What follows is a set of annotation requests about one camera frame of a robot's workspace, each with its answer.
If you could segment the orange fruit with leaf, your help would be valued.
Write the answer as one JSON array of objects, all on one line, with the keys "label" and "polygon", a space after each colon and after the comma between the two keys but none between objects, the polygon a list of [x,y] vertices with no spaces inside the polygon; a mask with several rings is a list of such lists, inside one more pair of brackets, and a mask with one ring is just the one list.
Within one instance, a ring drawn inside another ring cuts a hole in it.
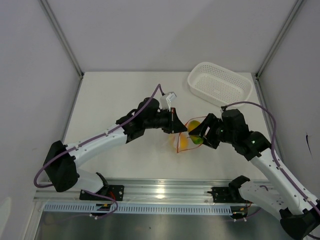
[{"label": "orange fruit with leaf", "polygon": [[189,145],[189,140],[185,135],[180,135],[179,137],[179,149],[180,150],[185,150],[188,148]]}]

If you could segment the clear orange zip top bag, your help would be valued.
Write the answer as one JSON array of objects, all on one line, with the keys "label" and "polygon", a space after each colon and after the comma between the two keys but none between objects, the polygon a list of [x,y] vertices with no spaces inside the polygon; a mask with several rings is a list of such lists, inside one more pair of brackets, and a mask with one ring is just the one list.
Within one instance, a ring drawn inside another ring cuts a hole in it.
[{"label": "clear orange zip top bag", "polygon": [[176,154],[199,148],[203,145],[204,140],[200,137],[190,136],[189,131],[198,127],[201,123],[200,120],[204,118],[204,116],[200,116],[189,119],[184,123],[187,131],[169,134],[163,145],[169,147],[169,150]]}]

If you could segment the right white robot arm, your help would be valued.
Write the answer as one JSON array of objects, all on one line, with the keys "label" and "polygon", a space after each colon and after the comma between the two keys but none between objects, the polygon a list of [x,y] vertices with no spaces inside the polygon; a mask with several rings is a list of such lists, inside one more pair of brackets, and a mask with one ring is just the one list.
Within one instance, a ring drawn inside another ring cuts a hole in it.
[{"label": "right white robot arm", "polygon": [[279,196],[260,188],[241,175],[229,183],[228,196],[234,202],[253,202],[279,220],[283,230],[294,240],[302,240],[320,225],[320,200],[289,171],[272,149],[272,144],[258,131],[252,131],[238,109],[225,110],[221,118],[210,113],[190,136],[217,149],[220,143],[234,150],[259,169]]}]

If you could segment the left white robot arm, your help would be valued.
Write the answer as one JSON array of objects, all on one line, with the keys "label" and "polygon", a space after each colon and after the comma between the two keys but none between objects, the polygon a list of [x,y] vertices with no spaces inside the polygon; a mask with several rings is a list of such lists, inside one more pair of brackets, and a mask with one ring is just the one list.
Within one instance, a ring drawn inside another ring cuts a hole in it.
[{"label": "left white robot arm", "polygon": [[60,140],[54,142],[43,164],[50,185],[58,193],[76,188],[91,192],[97,200],[105,199],[109,193],[109,184],[104,176],[99,172],[84,171],[80,167],[106,150],[143,136],[147,129],[161,129],[166,134],[187,131],[174,107],[162,109],[158,100],[147,97],[136,109],[92,138],[71,144],[63,144]]}]

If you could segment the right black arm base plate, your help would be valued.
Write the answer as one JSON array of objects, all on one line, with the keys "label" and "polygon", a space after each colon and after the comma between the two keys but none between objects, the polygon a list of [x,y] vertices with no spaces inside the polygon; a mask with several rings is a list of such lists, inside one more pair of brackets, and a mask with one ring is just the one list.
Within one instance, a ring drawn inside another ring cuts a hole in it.
[{"label": "right black arm base plate", "polygon": [[228,204],[244,204],[246,200],[243,199],[238,190],[230,187],[214,186],[208,194],[212,196],[214,203],[228,203]]}]

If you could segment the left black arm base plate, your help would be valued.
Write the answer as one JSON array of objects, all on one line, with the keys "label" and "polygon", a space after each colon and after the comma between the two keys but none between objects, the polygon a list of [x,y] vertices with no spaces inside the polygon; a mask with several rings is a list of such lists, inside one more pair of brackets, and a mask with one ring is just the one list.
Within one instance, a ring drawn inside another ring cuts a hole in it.
[{"label": "left black arm base plate", "polygon": [[[122,201],[125,193],[124,185],[109,185],[109,188],[103,187],[96,195],[112,198],[116,201]],[[100,196],[95,196],[82,190],[79,195],[79,199],[82,201],[106,201],[107,199]]]}]

